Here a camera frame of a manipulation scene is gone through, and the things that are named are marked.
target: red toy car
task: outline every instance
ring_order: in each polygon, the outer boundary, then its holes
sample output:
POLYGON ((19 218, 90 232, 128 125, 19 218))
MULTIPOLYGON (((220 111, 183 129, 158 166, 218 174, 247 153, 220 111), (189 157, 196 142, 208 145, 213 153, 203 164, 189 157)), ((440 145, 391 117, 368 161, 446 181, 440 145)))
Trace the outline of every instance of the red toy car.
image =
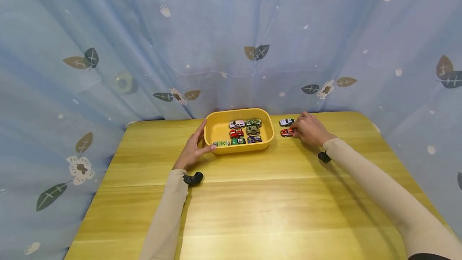
POLYGON ((281 136, 284 138, 287 138, 288 136, 294 136, 294 130, 293 129, 283 129, 281 130, 281 136))
POLYGON ((244 132, 242 129, 236 129, 236 130, 231 130, 230 132, 230 138, 243 138, 244 137, 244 132))

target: hand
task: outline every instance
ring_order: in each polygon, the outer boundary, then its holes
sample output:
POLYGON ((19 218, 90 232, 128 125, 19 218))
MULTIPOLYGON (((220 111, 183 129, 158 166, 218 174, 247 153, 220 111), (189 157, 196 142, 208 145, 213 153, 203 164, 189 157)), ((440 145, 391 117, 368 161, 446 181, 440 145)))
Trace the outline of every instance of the hand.
POLYGON ((322 145, 330 139, 337 138, 331 134, 320 123, 320 121, 311 114, 303 112, 293 123, 291 129, 294 130, 294 138, 299 138, 305 144, 322 147, 322 145))
POLYGON ((207 120, 204 120, 197 128, 196 132, 189 137, 188 141, 186 141, 186 145, 178 157, 178 160, 176 160, 172 170, 187 170, 197 162, 201 155, 210 153, 217 148, 215 145, 204 148, 197 147, 198 142, 200 142, 200 140, 204 137, 204 127, 206 123, 207 120))

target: blue curtain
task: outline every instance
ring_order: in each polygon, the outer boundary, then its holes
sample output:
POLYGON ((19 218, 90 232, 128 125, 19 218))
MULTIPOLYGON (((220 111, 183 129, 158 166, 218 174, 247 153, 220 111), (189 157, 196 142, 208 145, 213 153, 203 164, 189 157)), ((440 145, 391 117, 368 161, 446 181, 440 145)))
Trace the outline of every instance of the blue curtain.
POLYGON ((462 0, 0 0, 0 259, 62 259, 131 121, 358 110, 462 236, 462 0))

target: wooden table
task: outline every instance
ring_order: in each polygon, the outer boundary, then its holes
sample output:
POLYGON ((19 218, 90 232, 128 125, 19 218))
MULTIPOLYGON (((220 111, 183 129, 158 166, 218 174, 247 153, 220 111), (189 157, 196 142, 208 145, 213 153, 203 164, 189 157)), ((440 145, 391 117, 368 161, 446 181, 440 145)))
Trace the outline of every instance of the wooden table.
MULTIPOLYGON (((176 259, 405 259, 383 212, 317 151, 276 136, 259 152, 207 154, 203 184, 189 189, 176 259)), ((316 115, 387 172, 440 220, 373 124, 359 113, 316 115)), ((167 174, 201 120, 132 124, 113 157, 66 259, 138 259, 167 174)))

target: leaf pattern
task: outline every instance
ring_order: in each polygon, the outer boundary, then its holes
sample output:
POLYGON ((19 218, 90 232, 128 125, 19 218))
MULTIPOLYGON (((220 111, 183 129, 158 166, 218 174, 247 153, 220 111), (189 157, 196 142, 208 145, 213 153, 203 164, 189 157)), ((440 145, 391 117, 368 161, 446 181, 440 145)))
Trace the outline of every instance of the leaf pattern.
POLYGON ((92 142, 93 142, 93 133, 88 132, 81 139, 79 139, 79 141, 75 145, 75 151, 79 154, 85 152, 86 150, 88 150, 92 142))
POLYGON ((63 195, 64 191, 67 189, 66 183, 61 183, 54 185, 45 192, 41 193, 37 199, 36 211, 42 211, 53 202, 58 199, 59 196, 63 195))
POLYGON ((85 51, 85 60, 89 68, 95 68, 98 64, 99 56, 93 47, 85 51))
POLYGON ((164 102, 173 101, 173 95, 171 93, 155 93, 154 96, 164 102))
POLYGON ((443 79, 442 77, 445 74, 453 70, 454 70, 454 66, 452 65, 452 62, 449 60, 447 56, 443 54, 440 58, 440 61, 438 62, 436 66, 436 76, 443 79))
POLYGON ((457 173, 457 183, 459 184, 459 188, 462 190, 462 173, 457 173))
POLYGON ((191 90, 189 92, 186 92, 184 94, 184 98, 189 100, 189 101, 193 101, 195 99, 197 99, 197 97, 200 95, 201 91, 200 90, 191 90))
POLYGON ((337 86, 339 87, 349 87, 354 84, 357 80, 352 77, 341 77, 337 80, 337 86))
POLYGON ((66 65, 72 66, 75 69, 87 69, 89 67, 86 59, 80 56, 71 56, 63 59, 66 65))
POLYGON ((260 45, 259 47, 244 47, 245 55, 250 60, 260 60, 266 56, 270 49, 269 44, 260 45))
POLYGON ((441 84, 447 89, 455 89, 462 86, 462 71, 449 71, 440 78, 441 84))
POLYGON ((268 53, 268 50, 270 50, 270 45, 265 44, 257 47, 255 49, 255 60, 260 60, 265 57, 265 55, 268 53))
POLYGON ((319 86, 317 84, 309 84, 307 86, 302 87, 302 91, 307 95, 313 95, 317 93, 319 90, 319 86))
POLYGON ((253 60, 255 58, 255 47, 244 47, 244 52, 248 59, 253 60))

